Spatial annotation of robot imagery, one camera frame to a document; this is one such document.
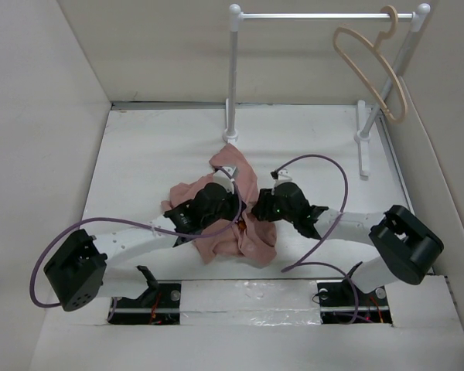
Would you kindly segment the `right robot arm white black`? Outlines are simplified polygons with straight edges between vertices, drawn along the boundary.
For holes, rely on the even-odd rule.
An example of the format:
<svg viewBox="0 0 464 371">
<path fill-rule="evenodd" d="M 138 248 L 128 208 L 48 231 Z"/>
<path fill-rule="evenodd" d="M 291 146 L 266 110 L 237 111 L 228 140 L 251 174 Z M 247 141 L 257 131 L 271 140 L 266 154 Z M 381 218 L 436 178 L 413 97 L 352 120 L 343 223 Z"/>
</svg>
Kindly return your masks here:
<svg viewBox="0 0 464 371">
<path fill-rule="evenodd" d="M 402 281 L 419 285 L 444 250 L 444 243 L 408 209 L 393 205 L 382 213 L 349 213 L 314 206 L 293 182 L 261 189 L 251 210 L 259 221 L 283 220 L 303 237 L 346 240 L 376 249 L 379 256 L 352 269 L 342 295 L 359 304 L 374 289 Z"/>
</svg>

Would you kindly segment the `pink t-shirt with pixel print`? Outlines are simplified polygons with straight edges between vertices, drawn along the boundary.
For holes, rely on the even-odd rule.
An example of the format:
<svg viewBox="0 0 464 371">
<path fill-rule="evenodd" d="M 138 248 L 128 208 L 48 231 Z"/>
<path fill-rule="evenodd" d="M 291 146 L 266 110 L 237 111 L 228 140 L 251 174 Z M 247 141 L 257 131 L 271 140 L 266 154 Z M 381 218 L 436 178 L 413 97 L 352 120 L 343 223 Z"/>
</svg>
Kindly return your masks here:
<svg viewBox="0 0 464 371">
<path fill-rule="evenodd" d="M 206 234 L 193 241 L 205 264 L 214 258 L 239 257 L 259 267 L 269 265 L 277 253 L 276 226 L 261 222 L 252 214 L 252 206 L 259 197 L 258 177 L 243 154 L 233 145 L 225 145 L 210 160 L 217 174 L 220 168 L 235 167 L 238 194 L 226 194 L 222 200 L 204 189 L 213 182 L 213 173 L 193 183 L 180 183 L 169 190 L 169 198 L 161 202 L 164 212 L 186 205 L 184 213 L 191 212 L 193 227 L 185 234 Z"/>
</svg>

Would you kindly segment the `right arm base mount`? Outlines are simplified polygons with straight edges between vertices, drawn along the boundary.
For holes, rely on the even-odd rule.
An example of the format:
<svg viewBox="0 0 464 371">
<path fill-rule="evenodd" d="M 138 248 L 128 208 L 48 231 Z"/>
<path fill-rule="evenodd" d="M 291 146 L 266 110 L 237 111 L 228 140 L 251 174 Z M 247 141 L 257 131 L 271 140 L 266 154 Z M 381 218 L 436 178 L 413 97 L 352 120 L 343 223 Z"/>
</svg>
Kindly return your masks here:
<svg viewBox="0 0 464 371">
<path fill-rule="evenodd" d="M 351 281 L 353 272 L 362 263 L 356 264 L 348 273 L 328 263 L 310 264 L 329 268 L 339 274 L 339 277 L 318 280 L 316 292 L 312 295 L 312 303 L 319 306 L 323 325 L 392 323 L 384 286 L 365 294 Z"/>
</svg>

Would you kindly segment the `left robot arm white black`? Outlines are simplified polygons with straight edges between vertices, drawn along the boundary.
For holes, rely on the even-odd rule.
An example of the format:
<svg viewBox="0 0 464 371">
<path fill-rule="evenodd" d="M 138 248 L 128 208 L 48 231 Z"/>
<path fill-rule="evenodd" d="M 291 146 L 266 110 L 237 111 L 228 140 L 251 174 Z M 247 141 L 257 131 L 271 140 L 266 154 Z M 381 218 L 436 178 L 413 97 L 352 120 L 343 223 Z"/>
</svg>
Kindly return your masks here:
<svg viewBox="0 0 464 371">
<path fill-rule="evenodd" d="M 215 237 L 205 229 L 219 220 L 232 227 L 243 208 L 234 182 L 224 186 L 213 181 L 149 225 L 128 220 L 126 230 L 97 236 L 84 229 L 73 231 L 43 271 L 66 312 L 79 310 L 97 297 L 127 298 L 149 307 L 159 291 L 153 273 L 145 265 L 123 268 L 122 264 L 154 250 Z"/>
</svg>

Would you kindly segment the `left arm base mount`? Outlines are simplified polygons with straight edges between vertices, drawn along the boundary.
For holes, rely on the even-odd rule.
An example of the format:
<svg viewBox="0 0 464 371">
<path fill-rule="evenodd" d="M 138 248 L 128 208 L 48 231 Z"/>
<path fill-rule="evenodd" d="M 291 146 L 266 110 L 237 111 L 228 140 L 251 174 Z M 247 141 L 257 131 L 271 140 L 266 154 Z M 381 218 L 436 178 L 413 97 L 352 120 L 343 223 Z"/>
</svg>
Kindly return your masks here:
<svg viewBox="0 0 464 371">
<path fill-rule="evenodd" d="M 158 281 L 146 266 L 136 269 L 145 278 L 137 298 L 111 299 L 107 323 L 111 325 L 179 325 L 181 281 Z"/>
</svg>

